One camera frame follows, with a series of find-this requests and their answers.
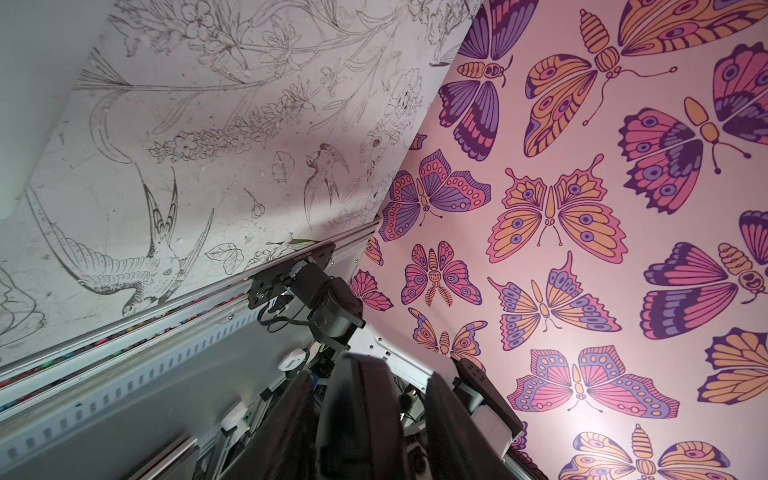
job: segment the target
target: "white plastic part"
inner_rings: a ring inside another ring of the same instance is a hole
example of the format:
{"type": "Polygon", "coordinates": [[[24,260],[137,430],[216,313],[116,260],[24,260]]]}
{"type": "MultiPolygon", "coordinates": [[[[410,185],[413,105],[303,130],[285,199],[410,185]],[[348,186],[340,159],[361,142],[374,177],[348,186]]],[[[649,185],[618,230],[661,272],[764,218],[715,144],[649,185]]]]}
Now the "white plastic part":
{"type": "Polygon", "coordinates": [[[347,344],[350,353],[384,360],[392,374],[422,392],[426,392],[429,377],[435,372],[449,385],[458,376],[450,357],[430,352],[388,323],[366,320],[366,325],[355,330],[347,344]]]}
{"type": "Polygon", "coordinates": [[[306,352],[301,349],[295,349],[280,362],[277,368],[283,372],[289,372],[301,365],[304,359],[306,359],[306,352]]]}
{"type": "Polygon", "coordinates": [[[237,443],[237,441],[245,435],[245,432],[248,431],[249,426],[245,423],[245,419],[243,418],[247,413],[248,406],[242,402],[238,402],[221,420],[221,428],[225,432],[235,429],[229,437],[229,445],[237,443]]]}
{"type": "Polygon", "coordinates": [[[487,405],[480,405],[472,413],[472,421],[482,433],[493,452],[501,458],[512,444],[512,430],[507,427],[496,412],[487,405]]]}

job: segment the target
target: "butterfly wallpaper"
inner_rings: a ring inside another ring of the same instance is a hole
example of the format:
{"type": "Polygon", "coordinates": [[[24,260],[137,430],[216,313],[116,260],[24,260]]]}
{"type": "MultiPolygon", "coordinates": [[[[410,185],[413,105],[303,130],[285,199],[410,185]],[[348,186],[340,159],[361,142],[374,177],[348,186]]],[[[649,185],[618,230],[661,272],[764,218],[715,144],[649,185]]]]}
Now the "butterfly wallpaper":
{"type": "Polygon", "coordinates": [[[365,315],[481,366],[540,478],[768,471],[766,16],[485,0],[456,47],[360,260],[392,307],[365,315]]]}

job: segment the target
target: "black mounting plate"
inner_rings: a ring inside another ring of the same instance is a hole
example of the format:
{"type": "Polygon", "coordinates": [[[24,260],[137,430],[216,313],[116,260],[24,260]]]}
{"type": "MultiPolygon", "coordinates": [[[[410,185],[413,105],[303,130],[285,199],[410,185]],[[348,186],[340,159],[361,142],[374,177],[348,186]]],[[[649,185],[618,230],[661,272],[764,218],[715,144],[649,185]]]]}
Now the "black mounting plate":
{"type": "Polygon", "coordinates": [[[324,270],[331,261],[335,249],[334,242],[324,243],[317,247],[308,247],[291,256],[283,257],[277,265],[255,274],[248,292],[248,308],[253,310],[285,292],[289,280],[288,274],[297,262],[311,257],[314,263],[324,270]]]}

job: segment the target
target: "butterfly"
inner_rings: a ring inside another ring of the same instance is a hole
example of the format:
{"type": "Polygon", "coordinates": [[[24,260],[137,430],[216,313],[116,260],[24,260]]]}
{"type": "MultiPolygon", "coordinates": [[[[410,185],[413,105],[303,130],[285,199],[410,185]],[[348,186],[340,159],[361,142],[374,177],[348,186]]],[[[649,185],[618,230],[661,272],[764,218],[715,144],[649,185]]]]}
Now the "butterfly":
{"type": "Polygon", "coordinates": [[[533,301],[522,288],[512,282],[499,285],[490,278],[488,282],[498,290],[498,299],[502,301],[502,308],[510,315],[502,315],[502,347],[504,350],[513,350],[525,342],[536,331],[541,318],[552,320],[550,316],[595,332],[617,332],[621,327],[600,303],[600,300],[589,293],[581,293],[581,283],[571,272],[573,257],[568,252],[568,259],[560,269],[549,271],[547,278],[546,303],[538,284],[531,280],[531,288],[536,297],[533,301]]]}
{"type": "Polygon", "coordinates": [[[699,402],[745,402],[768,389],[768,333],[732,328],[728,335],[712,338],[707,361],[722,369],[699,388],[699,402]]]}
{"type": "MultiPolygon", "coordinates": [[[[540,154],[560,136],[587,98],[598,71],[607,77],[603,91],[612,78],[626,71],[638,77],[656,76],[658,74],[641,75],[633,70],[622,70],[618,63],[621,57],[677,51],[742,31],[768,15],[768,2],[629,0],[619,21],[617,43],[623,47],[621,53],[609,45],[611,36],[596,15],[583,9],[579,13],[581,39],[587,50],[595,55],[597,69],[592,69],[592,64],[583,58],[566,54],[552,55],[534,65],[528,73],[525,95],[530,99],[544,95],[531,108],[523,147],[527,157],[540,154]]],[[[660,74],[675,71],[677,67],[672,67],[660,74]]],[[[582,122],[583,125],[588,123],[589,120],[582,122]]]]}
{"type": "Polygon", "coordinates": [[[477,365],[483,372],[485,371],[485,367],[477,359],[480,355],[480,345],[475,340],[475,332],[484,329],[488,322],[480,320],[467,323],[456,333],[456,336],[453,337],[453,343],[451,343],[448,332],[443,332],[438,341],[435,329],[432,328],[432,325],[423,313],[413,308],[408,308],[408,311],[418,321],[416,328],[413,330],[413,339],[419,345],[434,353],[450,354],[451,358],[457,362],[461,359],[467,359],[477,365]]]}
{"type": "Polygon", "coordinates": [[[421,150],[422,144],[424,143],[424,140],[426,140],[427,135],[422,134],[416,134],[416,136],[413,138],[413,142],[411,142],[411,146],[409,147],[409,150],[421,150]]]}
{"type": "Polygon", "coordinates": [[[430,207],[445,212],[468,212],[482,207],[491,201],[491,186],[475,181],[468,171],[451,173],[448,161],[437,150],[419,164],[419,178],[415,181],[407,171],[397,172],[389,187],[389,199],[392,201],[384,208],[379,229],[385,242],[408,233],[422,211],[425,217],[429,212],[442,218],[430,207]]]}
{"type": "MultiPolygon", "coordinates": [[[[723,130],[746,141],[768,144],[768,51],[758,43],[738,45],[714,69],[714,105],[723,130]]],[[[720,131],[709,121],[701,104],[684,101],[688,120],[700,127],[701,137],[712,144],[715,174],[720,173],[715,145],[732,147],[745,158],[752,155],[720,140],[720,131]]],[[[624,184],[647,197],[647,208],[673,214],[690,196],[701,169],[704,143],[683,122],[653,108],[644,108],[624,119],[619,147],[627,161],[637,161],[624,184]]]]}
{"type": "MultiPolygon", "coordinates": [[[[515,182],[502,200],[508,210],[498,217],[488,238],[490,246],[485,252],[490,262],[500,262],[520,250],[536,233],[543,212],[546,220],[538,236],[540,245],[541,235],[547,227],[554,226],[557,212],[558,222],[578,246],[607,262],[621,263],[627,252],[622,243],[626,235],[619,228],[619,220],[611,215],[613,210],[599,203],[608,190],[602,187],[603,180],[592,174],[601,161],[603,154],[594,158],[588,170],[561,175],[553,187],[547,187],[541,178],[517,178],[508,168],[506,174],[515,182]]],[[[560,240],[557,227],[554,231],[560,240]]]]}
{"type": "Polygon", "coordinates": [[[381,292],[376,290],[379,285],[376,278],[369,272],[358,270],[357,274],[349,282],[352,295],[361,299],[367,306],[379,312],[385,312],[393,307],[392,302],[381,292]]]}
{"type": "MultiPolygon", "coordinates": [[[[759,265],[768,263],[768,212],[746,211],[739,217],[742,237],[759,265]]],[[[720,261],[739,285],[754,295],[766,292],[765,279],[753,270],[750,258],[741,250],[721,243],[720,261]]],[[[728,273],[699,247],[679,242],[664,263],[645,270],[645,280],[654,285],[685,286],[679,290],[655,290],[645,296],[640,327],[649,339],[667,339],[690,332],[712,320],[730,305],[739,290],[728,273]]]]}
{"type": "Polygon", "coordinates": [[[717,447],[699,440],[672,445],[653,463],[653,446],[648,434],[636,424],[632,432],[632,458],[617,442],[595,432],[582,432],[574,439],[574,448],[582,454],[560,471],[558,480],[617,480],[637,470],[642,478],[658,473],[669,480],[737,480],[715,468],[730,467],[730,460],[717,447]]]}
{"type": "Polygon", "coordinates": [[[370,237],[368,239],[368,243],[366,244],[366,255],[380,266],[384,265],[384,256],[382,255],[382,249],[379,246],[379,241],[376,237],[370,237]]]}
{"type": "Polygon", "coordinates": [[[612,345],[583,349],[578,368],[568,368],[557,350],[531,350],[531,373],[518,379],[518,388],[507,397],[515,410],[547,412],[566,403],[574,392],[576,403],[569,412],[581,400],[592,406],[587,396],[609,409],[646,419],[673,419],[680,405],[660,394],[653,380],[626,373],[612,345]]]}
{"type": "Polygon", "coordinates": [[[491,153],[498,130],[498,93],[492,80],[503,78],[504,87],[507,82],[504,72],[511,65],[513,57],[509,57],[506,68],[496,62],[501,60],[520,38],[531,21],[536,5],[538,0],[490,0],[490,29],[488,13],[482,5],[458,50],[459,55],[480,60],[457,67],[459,74],[473,80],[453,81],[444,84],[438,91],[442,99],[440,124],[443,127],[451,127],[464,115],[453,130],[453,137],[462,146],[462,150],[477,161],[485,160],[491,153]],[[493,62],[485,63],[488,56],[493,62]],[[488,80],[481,86],[479,79],[483,77],[488,80]]]}
{"type": "Polygon", "coordinates": [[[480,305],[482,296],[480,290],[469,281],[469,271],[466,263],[461,260],[453,260],[453,248],[443,240],[437,246],[437,255],[433,249],[429,249],[429,258],[424,252],[424,247],[417,243],[411,252],[411,258],[415,263],[406,266],[406,286],[402,289],[402,304],[408,305],[427,291],[424,300],[427,306],[432,306],[435,293],[440,296],[448,306],[453,305],[453,297],[443,285],[464,300],[480,305]],[[427,289],[427,280],[432,285],[427,289]]]}

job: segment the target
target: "black cable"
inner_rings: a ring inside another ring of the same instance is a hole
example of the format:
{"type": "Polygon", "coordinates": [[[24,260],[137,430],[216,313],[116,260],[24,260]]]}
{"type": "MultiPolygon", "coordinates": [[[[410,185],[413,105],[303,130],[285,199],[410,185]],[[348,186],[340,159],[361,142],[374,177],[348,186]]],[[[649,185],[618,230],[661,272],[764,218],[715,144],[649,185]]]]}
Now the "black cable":
{"type": "Polygon", "coordinates": [[[259,315],[257,315],[256,321],[259,323],[259,325],[265,326],[266,327],[266,331],[269,332],[269,333],[279,332],[280,330],[285,328],[285,326],[288,325],[289,323],[291,325],[298,325],[298,326],[308,326],[310,324],[309,322],[304,322],[302,320],[296,320],[295,319],[299,315],[299,313],[301,313],[304,310],[306,305],[302,305],[301,308],[299,309],[299,311],[296,312],[296,314],[294,316],[292,316],[291,318],[288,318],[287,316],[276,316],[276,317],[271,318],[269,320],[262,320],[261,318],[264,316],[264,313],[266,312],[268,307],[269,307],[269,304],[265,305],[261,310],[259,310],[259,315]],[[272,325],[274,323],[277,323],[277,322],[285,322],[285,323],[283,325],[281,325],[280,328],[278,328],[278,329],[270,330],[270,325],[272,325]]]}

